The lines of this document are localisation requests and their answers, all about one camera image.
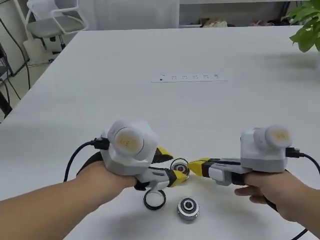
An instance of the metal bearing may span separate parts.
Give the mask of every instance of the metal bearing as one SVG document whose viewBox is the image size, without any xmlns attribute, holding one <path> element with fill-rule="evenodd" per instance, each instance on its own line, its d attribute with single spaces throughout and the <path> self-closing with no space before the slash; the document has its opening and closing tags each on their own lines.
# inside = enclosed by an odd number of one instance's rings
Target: metal bearing
<svg viewBox="0 0 320 240">
<path fill-rule="evenodd" d="M 185 174 L 187 176 L 186 180 L 189 178 L 190 169 L 188 168 L 188 161 L 185 160 L 184 158 L 177 158 L 173 160 L 173 162 L 170 165 L 170 169 L 176 170 Z"/>
<path fill-rule="evenodd" d="M 190 197 L 186 197 L 178 202 L 178 215 L 185 221 L 195 220 L 199 215 L 199 210 L 199 203 Z"/>
</svg>

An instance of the white chair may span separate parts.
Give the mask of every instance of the white chair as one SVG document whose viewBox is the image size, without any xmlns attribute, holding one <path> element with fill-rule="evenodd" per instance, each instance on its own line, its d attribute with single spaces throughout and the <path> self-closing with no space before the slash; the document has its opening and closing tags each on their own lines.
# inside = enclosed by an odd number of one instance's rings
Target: white chair
<svg viewBox="0 0 320 240">
<path fill-rule="evenodd" d="M 38 38 L 59 37 L 62 50 L 66 47 L 62 35 L 75 34 L 89 28 L 89 23 L 79 8 L 79 0 L 72 7 L 59 8 L 66 0 L 29 0 L 26 30 Z M 31 14 L 37 21 L 30 22 Z"/>
</svg>

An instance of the hand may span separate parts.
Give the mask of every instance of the hand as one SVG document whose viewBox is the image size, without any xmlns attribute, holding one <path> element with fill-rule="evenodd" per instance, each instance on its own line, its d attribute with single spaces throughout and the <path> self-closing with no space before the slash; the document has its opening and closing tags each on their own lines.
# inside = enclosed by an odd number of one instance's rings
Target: hand
<svg viewBox="0 0 320 240">
<path fill-rule="evenodd" d="M 251 172 L 244 181 L 248 186 L 236 189 L 236 195 L 250 196 L 250 201 L 256 204 L 266 204 L 265 196 L 276 205 L 279 214 L 291 222 L 298 221 L 298 210 L 314 190 L 287 171 L 273 174 Z"/>
<path fill-rule="evenodd" d="M 82 185 L 85 194 L 92 195 L 97 208 L 117 197 L 123 189 L 136 184 L 136 178 L 133 176 L 120 176 L 108 171 L 103 161 L 87 166 L 75 181 Z"/>
</svg>

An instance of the rubber ring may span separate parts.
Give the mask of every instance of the rubber ring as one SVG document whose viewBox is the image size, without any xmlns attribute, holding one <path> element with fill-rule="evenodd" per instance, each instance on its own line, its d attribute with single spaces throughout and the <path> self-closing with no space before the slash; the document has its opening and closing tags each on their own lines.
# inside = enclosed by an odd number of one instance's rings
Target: rubber ring
<svg viewBox="0 0 320 240">
<path fill-rule="evenodd" d="M 150 204 L 147 203 L 147 195 L 151 192 L 151 189 L 149 191 L 147 191 L 143 197 L 143 203 L 144 205 L 152 210 L 152 211 L 156 211 L 156 210 L 159 210 L 161 209 L 165 204 L 166 204 L 166 201 L 167 201 L 167 197 L 166 197 L 166 194 L 164 191 L 162 190 L 158 190 L 159 193 L 161 193 L 161 195 L 163 196 L 163 203 L 161 203 L 159 206 L 151 206 Z"/>
</svg>

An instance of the green plant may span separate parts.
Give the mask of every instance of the green plant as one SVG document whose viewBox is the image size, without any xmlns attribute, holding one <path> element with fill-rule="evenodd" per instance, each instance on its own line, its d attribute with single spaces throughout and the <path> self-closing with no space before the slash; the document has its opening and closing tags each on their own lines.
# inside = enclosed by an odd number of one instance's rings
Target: green plant
<svg viewBox="0 0 320 240">
<path fill-rule="evenodd" d="M 301 52 L 305 53 L 315 45 L 320 51 L 320 0 L 310 0 L 291 11 L 286 18 L 291 18 L 291 24 L 303 23 L 291 41 L 298 43 Z"/>
</svg>

